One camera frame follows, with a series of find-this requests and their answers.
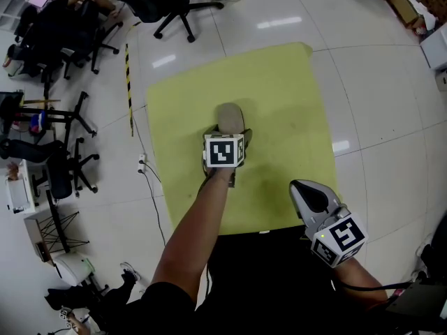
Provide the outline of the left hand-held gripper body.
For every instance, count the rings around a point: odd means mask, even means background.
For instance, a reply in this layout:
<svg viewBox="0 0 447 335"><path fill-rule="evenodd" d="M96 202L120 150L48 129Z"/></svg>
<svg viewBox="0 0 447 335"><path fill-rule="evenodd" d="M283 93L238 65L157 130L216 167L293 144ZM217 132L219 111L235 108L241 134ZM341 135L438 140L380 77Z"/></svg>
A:
<svg viewBox="0 0 447 335"><path fill-rule="evenodd" d="M233 169L229 186L235 186L235 169L245 160L245 139L243 134L204 134L203 171L208 177L217 169Z"/></svg>

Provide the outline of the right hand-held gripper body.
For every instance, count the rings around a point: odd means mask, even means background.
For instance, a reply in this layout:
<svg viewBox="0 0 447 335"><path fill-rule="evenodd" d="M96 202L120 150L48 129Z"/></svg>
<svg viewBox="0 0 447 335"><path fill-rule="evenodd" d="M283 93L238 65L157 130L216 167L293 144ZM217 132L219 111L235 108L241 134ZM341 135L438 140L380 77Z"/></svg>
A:
<svg viewBox="0 0 447 335"><path fill-rule="evenodd" d="M318 221L312 217L305 234L312 242L311 251L331 268L356 255L368 240L359 215L350 212L345 204Z"/></svg>

